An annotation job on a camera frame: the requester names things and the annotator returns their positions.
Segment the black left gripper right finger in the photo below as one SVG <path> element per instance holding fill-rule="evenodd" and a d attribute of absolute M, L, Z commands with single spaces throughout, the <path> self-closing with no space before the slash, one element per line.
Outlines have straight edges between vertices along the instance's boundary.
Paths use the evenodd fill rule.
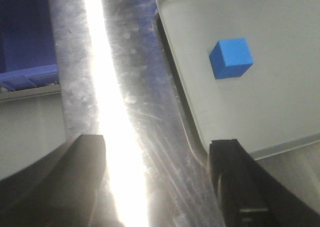
<path fill-rule="evenodd" d="M 208 164 L 224 226 L 320 225 L 320 215 L 265 171 L 237 139 L 213 140 Z"/>

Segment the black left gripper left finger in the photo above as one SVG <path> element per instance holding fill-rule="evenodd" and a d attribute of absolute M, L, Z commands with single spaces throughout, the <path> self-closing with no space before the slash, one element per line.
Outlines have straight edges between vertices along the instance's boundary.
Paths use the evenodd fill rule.
<path fill-rule="evenodd" d="M 0 181 L 0 225 L 90 227 L 105 168 L 102 135 L 62 144 Z"/>

